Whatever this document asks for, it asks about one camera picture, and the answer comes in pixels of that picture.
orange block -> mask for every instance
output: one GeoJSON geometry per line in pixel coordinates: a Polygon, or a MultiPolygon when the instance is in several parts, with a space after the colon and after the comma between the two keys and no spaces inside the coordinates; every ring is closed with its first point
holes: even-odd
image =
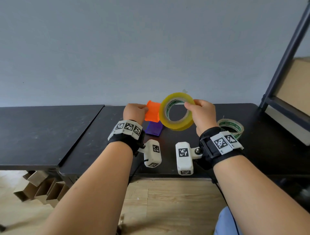
{"type": "Polygon", "coordinates": [[[152,102],[151,100],[148,101],[146,104],[148,107],[148,111],[145,114],[145,121],[151,121],[151,122],[159,122],[159,107],[160,103],[152,102]]]}

cable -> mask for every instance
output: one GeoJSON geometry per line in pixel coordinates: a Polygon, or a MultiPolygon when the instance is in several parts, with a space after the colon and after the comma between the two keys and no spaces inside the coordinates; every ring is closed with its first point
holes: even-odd
{"type": "Polygon", "coordinates": [[[142,166],[142,164],[144,164],[144,163],[147,162],[147,161],[148,161],[148,159],[144,160],[143,162],[141,162],[141,163],[137,166],[137,168],[135,169],[134,173],[133,173],[131,176],[129,176],[127,186],[130,184],[130,182],[131,182],[131,180],[132,180],[132,177],[134,177],[134,175],[135,175],[136,171],[139,169],[139,167],[142,166]]]}
{"type": "MultiPolygon", "coordinates": [[[[218,186],[218,184],[216,183],[216,181],[209,175],[209,173],[208,172],[206,172],[206,174],[210,177],[210,179],[211,179],[211,181],[212,181],[212,183],[214,183],[216,186],[217,186],[217,188],[219,189],[219,192],[222,194],[222,196],[223,196],[223,198],[224,198],[224,201],[226,202],[226,204],[227,204],[227,201],[226,201],[226,198],[224,197],[224,194],[223,194],[223,192],[222,192],[222,190],[221,190],[221,188],[218,186]]],[[[233,221],[234,221],[234,223],[235,223],[235,227],[236,227],[236,230],[237,230],[237,234],[238,235],[240,235],[239,234],[239,230],[238,230],[238,227],[237,227],[237,223],[236,223],[236,220],[235,220],[235,218],[234,218],[234,216],[233,216],[233,214],[231,213],[231,215],[232,215],[232,219],[233,219],[233,221]]]]}

gray wall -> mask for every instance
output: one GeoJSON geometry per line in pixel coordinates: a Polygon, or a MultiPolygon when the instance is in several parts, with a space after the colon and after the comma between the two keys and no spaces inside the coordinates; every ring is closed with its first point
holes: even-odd
{"type": "Polygon", "coordinates": [[[306,2],[1,0],[0,106],[259,104],[306,2]]]}

packing tape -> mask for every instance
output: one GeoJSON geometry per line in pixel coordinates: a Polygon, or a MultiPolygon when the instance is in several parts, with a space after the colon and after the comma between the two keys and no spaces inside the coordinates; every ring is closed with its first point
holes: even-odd
{"type": "Polygon", "coordinates": [[[221,119],[217,122],[220,127],[226,126],[234,129],[236,132],[230,132],[236,139],[239,139],[242,132],[244,131],[244,127],[241,123],[232,120],[232,119],[221,119]]]}
{"type": "Polygon", "coordinates": [[[163,102],[160,104],[159,108],[159,120],[162,124],[173,131],[182,131],[189,128],[193,123],[192,112],[187,111],[185,116],[178,121],[171,121],[169,119],[169,112],[173,105],[179,103],[189,102],[191,104],[195,104],[193,98],[182,92],[177,92],[168,95],[163,102]]]}

purple block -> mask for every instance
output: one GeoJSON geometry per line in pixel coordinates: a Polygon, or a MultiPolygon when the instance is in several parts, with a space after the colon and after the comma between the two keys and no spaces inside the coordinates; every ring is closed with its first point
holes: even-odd
{"type": "Polygon", "coordinates": [[[159,122],[150,122],[148,124],[148,127],[146,128],[145,133],[148,135],[159,136],[160,133],[162,132],[162,127],[163,127],[163,124],[160,121],[159,122]]]}

